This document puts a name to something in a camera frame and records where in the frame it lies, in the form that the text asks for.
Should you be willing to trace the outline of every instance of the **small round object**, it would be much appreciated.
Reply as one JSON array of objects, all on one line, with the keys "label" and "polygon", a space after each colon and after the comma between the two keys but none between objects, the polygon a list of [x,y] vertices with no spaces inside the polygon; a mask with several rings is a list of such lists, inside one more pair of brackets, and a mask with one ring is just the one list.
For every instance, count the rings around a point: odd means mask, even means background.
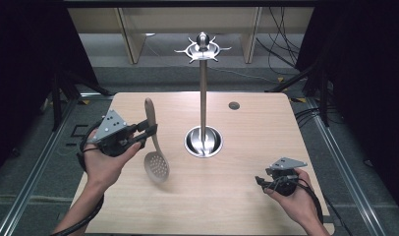
[{"label": "small round object", "polygon": [[240,104],[237,101],[232,101],[228,103],[228,107],[230,107],[232,110],[238,110],[240,108]]}]

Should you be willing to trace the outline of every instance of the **wrist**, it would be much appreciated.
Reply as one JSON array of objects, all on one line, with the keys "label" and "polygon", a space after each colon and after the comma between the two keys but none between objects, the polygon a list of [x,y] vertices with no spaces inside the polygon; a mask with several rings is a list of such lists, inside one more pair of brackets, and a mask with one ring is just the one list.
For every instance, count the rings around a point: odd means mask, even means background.
[{"label": "wrist", "polygon": [[108,187],[105,187],[100,183],[92,182],[87,182],[84,187],[84,191],[94,197],[101,197],[107,189]]},{"label": "wrist", "polygon": [[329,235],[325,227],[319,222],[318,218],[312,218],[300,222],[300,225],[304,228],[308,235]]}]

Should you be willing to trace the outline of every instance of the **human hand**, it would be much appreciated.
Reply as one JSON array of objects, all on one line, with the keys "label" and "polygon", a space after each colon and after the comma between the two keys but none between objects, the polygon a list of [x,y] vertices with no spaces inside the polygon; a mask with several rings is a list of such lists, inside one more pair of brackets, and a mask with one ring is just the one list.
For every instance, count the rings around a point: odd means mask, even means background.
[{"label": "human hand", "polygon": [[[313,190],[308,173],[299,168],[295,168],[295,171],[300,179],[299,183],[304,186],[308,184]],[[282,196],[268,188],[264,192],[279,202],[288,216],[299,223],[309,235],[329,235],[318,219],[313,199],[303,188],[297,187],[295,192],[288,197]]]},{"label": "human hand", "polygon": [[[91,132],[89,139],[96,133]],[[123,154],[111,157],[102,153],[94,144],[87,144],[84,148],[87,182],[91,187],[96,187],[105,192],[118,180],[124,165],[139,151],[141,143],[135,143]]]}]

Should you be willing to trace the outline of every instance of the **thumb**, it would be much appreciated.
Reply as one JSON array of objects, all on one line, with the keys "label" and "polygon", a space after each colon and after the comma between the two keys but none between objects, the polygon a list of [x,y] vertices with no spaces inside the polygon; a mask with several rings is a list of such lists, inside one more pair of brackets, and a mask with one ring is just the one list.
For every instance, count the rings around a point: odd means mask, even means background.
[{"label": "thumb", "polygon": [[285,198],[284,196],[280,195],[278,192],[269,188],[265,188],[264,192],[277,202],[280,202],[282,198]]},{"label": "thumb", "polygon": [[127,148],[127,150],[123,154],[121,154],[118,159],[122,161],[123,165],[126,164],[127,161],[129,161],[133,156],[135,156],[135,154],[139,151],[141,146],[142,143],[140,142],[133,144],[132,146]]}]

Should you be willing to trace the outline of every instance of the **gray floor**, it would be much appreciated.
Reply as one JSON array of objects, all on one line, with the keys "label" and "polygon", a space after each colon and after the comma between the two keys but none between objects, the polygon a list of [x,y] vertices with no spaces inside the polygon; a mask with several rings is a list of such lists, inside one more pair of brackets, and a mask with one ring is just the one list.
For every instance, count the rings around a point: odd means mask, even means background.
[{"label": "gray floor", "polygon": [[[146,40],[142,57],[137,65],[130,65],[124,50],[121,35],[83,34],[88,57],[100,84],[112,91],[177,91],[198,90],[198,64],[189,64],[189,58],[176,54],[174,49],[188,46],[187,34],[157,34]],[[259,39],[270,45],[267,35]],[[299,45],[302,36],[290,35],[290,39]],[[222,47],[233,49],[221,52],[219,62],[210,62],[208,70],[208,89],[215,91],[242,90],[264,92],[278,85],[278,78],[288,79],[291,75],[279,75],[268,68],[267,52],[258,44],[252,64],[245,64],[242,56],[239,36],[236,34],[218,34],[216,42]],[[276,52],[289,58],[289,54],[280,48]],[[294,74],[295,70],[274,57],[270,63],[277,72]],[[289,97],[303,97],[301,89],[305,80],[288,88],[284,92]],[[91,92],[80,88],[82,92]],[[39,176],[27,206],[21,215],[13,235],[48,235],[59,218],[68,210],[72,197],[83,174],[76,158],[76,144],[80,138],[73,137],[77,125],[90,125],[101,117],[111,103],[110,98],[93,97],[88,104],[78,102],[60,132],[59,140],[49,154],[49,161]],[[294,112],[309,108],[308,103],[291,102]],[[399,235],[399,208],[386,191],[373,168],[363,163],[364,152],[346,127],[339,113],[328,113],[331,119],[329,131],[334,135],[352,173],[386,235]],[[317,119],[309,119],[301,128],[301,133],[312,160],[315,173],[323,193],[330,199],[343,221],[353,235],[381,235],[371,233],[369,224],[363,219],[348,185],[336,165],[334,156],[321,135]],[[29,174],[38,162],[40,154],[50,139],[53,125],[53,113],[49,105],[41,116],[35,118],[28,133],[19,145],[21,155],[9,158],[0,170],[0,224],[12,207],[16,195],[22,191]],[[78,129],[82,134],[85,129]],[[336,224],[334,235],[348,235],[338,216],[329,208]]]}]

